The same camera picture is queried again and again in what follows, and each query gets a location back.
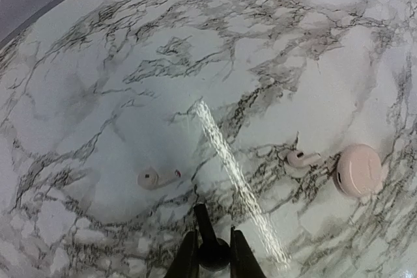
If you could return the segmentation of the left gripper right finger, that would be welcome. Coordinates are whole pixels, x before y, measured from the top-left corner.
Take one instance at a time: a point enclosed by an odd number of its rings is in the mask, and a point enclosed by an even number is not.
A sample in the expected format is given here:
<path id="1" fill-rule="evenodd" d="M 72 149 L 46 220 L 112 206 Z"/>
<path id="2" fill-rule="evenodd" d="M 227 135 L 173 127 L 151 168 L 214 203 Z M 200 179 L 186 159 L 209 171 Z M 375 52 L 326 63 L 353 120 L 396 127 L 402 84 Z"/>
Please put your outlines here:
<path id="1" fill-rule="evenodd" d="M 260 277 L 261 268 L 241 230 L 231 228 L 230 277 Z"/>

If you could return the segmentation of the pink round earbud case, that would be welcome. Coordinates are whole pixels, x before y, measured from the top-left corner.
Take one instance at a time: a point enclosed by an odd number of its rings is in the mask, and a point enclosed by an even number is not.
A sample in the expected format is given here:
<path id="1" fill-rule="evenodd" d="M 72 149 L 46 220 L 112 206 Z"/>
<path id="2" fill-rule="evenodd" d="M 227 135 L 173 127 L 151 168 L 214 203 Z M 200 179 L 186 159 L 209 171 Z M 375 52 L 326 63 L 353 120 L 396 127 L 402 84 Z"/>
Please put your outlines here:
<path id="1" fill-rule="evenodd" d="M 368 145 L 348 146 L 336 167 L 336 182 L 344 194 L 354 198 L 378 193 L 385 180 L 381 159 Z"/>

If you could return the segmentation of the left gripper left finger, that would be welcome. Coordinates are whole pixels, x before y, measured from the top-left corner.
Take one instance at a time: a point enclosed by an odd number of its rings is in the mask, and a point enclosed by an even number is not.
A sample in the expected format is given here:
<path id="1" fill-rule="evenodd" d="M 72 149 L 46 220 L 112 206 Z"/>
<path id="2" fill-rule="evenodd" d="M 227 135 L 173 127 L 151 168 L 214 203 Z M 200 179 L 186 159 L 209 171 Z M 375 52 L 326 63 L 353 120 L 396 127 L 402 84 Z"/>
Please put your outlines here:
<path id="1" fill-rule="evenodd" d="M 198 278 L 198 235 L 197 231 L 187 232 L 173 259 L 165 278 Z"/>

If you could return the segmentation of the black earbud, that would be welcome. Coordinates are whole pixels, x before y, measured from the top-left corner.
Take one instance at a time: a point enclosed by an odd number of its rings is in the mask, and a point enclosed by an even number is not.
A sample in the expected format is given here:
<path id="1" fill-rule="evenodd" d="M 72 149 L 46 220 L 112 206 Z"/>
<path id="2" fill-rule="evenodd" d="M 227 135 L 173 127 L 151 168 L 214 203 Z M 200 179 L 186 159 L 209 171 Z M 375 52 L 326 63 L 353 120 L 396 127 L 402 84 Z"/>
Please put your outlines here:
<path id="1" fill-rule="evenodd" d="M 216 236 L 204 203 L 194 206 L 194 214 L 202 239 L 198 249 L 199 264 L 208 271 L 223 270 L 230 262 L 229 244 Z"/>

